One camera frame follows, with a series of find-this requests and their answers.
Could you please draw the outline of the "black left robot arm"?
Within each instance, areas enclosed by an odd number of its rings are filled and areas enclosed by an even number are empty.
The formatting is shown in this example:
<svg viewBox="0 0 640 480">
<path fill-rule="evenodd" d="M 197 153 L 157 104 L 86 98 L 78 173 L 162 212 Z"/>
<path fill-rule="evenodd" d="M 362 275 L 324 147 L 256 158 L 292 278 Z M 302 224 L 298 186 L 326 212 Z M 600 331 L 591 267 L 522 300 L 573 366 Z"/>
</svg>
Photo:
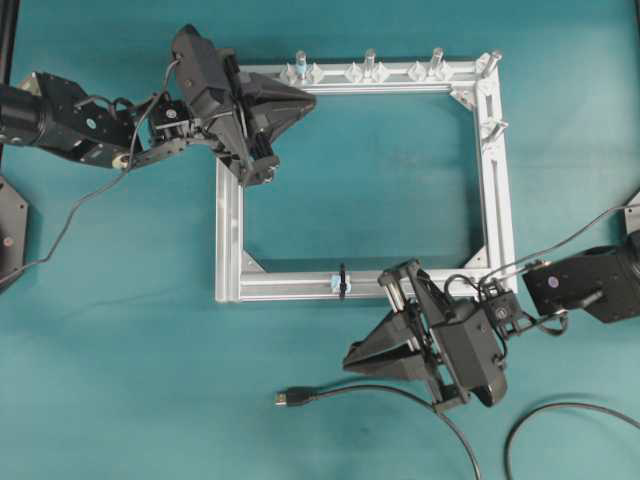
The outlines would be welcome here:
<svg viewBox="0 0 640 480">
<path fill-rule="evenodd" d="M 171 44 L 168 92 L 140 105 L 88 95 L 77 83 L 36 72 L 1 88 L 1 141 L 36 147 L 72 162 L 139 169 L 205 145 L 244 186 L 272 181 L 280 165 L 273 142 L 316 105 L 314 95 L 240 69 L 190 24 Z"/>
</svg>

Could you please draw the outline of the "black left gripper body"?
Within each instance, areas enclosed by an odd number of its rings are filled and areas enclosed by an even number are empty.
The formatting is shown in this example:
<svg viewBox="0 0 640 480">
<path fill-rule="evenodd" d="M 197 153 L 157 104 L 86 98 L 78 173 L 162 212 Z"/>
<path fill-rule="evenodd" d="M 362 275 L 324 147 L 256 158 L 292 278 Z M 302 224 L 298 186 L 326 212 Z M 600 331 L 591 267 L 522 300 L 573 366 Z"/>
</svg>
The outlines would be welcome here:
<svg viewBox="0 0 640 480">
<path fill-rule="evenodd" d="M 194 136 L 205 141 L 214 153 L 214 141 L 204 129 L 205 122 L 218 114 L 234 112 L 246 138 L 248 167 L 246 170 L 230 170 L 223 163 L 224 166 L 243 186 L 271 182 L 279 166 L 279 159 L 270 146 L 262 148 L 250 138 L 248 114 L 240 96 L 240 69 L 235 50 L 216 47 L 195 26 L 187 24 L 174 36 L 171 54 L 178 61 L 175 70 L 177 84 L 196 122 Z"/>
</svg>

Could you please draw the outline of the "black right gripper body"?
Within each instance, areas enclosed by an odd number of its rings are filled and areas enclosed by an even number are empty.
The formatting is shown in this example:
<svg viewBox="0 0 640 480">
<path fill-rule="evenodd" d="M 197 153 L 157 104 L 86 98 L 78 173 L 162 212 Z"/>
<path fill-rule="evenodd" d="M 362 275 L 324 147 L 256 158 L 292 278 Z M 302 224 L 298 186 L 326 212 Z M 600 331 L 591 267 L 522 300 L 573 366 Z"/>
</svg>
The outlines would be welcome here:
<svg viewBox="0 0 640 480">
<path fill-rule="evenodd" d="M 472 396 L 486 407 L 506 394 L 505 355 L 479 303 L 454 300 L 431 280 L 416 260 L 384 270 L 378 277 L 393 312 L 405 312 L 416 334 L 401 343 L 424 358 L 424 382 L 440 411 L 467 403 Z"/>
</svg>

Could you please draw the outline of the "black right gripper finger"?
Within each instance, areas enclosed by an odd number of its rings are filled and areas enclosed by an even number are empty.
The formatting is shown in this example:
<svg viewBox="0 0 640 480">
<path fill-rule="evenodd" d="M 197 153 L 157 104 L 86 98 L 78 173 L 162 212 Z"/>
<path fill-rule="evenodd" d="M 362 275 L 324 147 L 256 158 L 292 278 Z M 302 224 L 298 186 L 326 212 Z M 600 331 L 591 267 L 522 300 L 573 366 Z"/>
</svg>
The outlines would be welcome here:
<svg viewBox="0 0 640 480">
<path fill-rule="evenodd" d="M 350 353 L 381 353 L 405 343 L 416 334 L 405 312 L 389 312 L 363 339 L 354 342 Z"/>
<path fill-rule="evenodd" d="M 342 367 L 345 371 L 367 377 L 423 382 L 430 378 L 423 356 L 418 351 L 411 352 L 408 347 L 368 358 L 347 356 L 343 359 Z"/>
</svg>

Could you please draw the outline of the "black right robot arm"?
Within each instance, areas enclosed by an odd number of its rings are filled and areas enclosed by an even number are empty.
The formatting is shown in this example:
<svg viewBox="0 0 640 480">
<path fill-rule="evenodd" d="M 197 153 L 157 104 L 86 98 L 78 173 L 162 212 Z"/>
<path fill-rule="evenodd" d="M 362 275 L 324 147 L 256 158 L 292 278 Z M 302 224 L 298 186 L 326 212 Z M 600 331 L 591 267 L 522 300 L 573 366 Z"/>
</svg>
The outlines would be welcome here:
<svg viewBox="0 0 640 480">
<path fill-rule="evenodd" d="M 507 391 L 505 346 L 524 332 L 520 321 L 559 336 L 563 328 L 545 324 L 565 325 L 571 310 L 584 310 L 604 324 L 639 314 L 639 251 L 631 245 L 595 247 L 530 266 L 523 279 L 535 317 L 496 281 L 475 286 L 473 297 L 455 299 L 416 259 L 388 268 L 378 283 L 391 310 L 350 346 L 342 367 L 366 376 L 423 381 L 439 411 L 472 396 L 492 407 Z"/>
</svg>

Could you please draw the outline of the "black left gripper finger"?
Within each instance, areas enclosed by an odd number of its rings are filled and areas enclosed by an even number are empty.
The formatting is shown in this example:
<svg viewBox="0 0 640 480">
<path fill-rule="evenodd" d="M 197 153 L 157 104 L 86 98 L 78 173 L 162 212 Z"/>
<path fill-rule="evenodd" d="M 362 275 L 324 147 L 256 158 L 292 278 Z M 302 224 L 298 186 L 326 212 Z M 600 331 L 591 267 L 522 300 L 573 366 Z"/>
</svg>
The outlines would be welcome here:
<svg viewBox="0 0 640 480">
<path fill-rule="evenodd" d="M 213 151 L 230 170 L 246 170 L 249 151 L 238 116 L 218 114 L 205 122 L 204 129 L 214 141 Z"/>
<path fill-rule="evenodd" d="M 251 131 L 285 131 L 316 106 L 316 97 L 266 75 L 241 71 L 240 96 Z"/>
</svg>

